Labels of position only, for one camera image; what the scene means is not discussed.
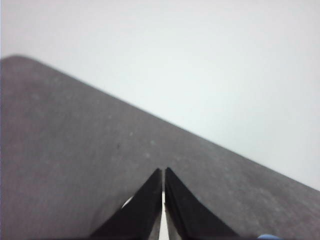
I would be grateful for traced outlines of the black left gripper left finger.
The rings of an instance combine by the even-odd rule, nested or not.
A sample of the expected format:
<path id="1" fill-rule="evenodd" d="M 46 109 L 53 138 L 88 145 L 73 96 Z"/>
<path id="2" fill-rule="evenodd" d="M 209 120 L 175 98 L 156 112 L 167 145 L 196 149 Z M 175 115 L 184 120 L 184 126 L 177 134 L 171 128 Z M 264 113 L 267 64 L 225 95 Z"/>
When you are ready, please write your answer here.
<path id="1" fill-rule="evenodd" d="M 131 200 L 90 237 L 101 240 L 147 240 L 162 211 L 162 171 L 157 168 Z"/>

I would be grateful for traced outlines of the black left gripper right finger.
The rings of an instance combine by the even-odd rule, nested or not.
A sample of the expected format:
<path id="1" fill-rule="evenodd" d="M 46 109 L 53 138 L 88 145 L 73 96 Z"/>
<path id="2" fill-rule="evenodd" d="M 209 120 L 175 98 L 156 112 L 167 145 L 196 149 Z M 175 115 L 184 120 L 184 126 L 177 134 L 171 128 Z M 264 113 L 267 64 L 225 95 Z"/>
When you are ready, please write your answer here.
<path id="1" fill-rule="evenodd" d="M 183 240 L 232 239 L 239 235 L 205 207 L 171 168 L 165 169 L 165 204 Z"/>

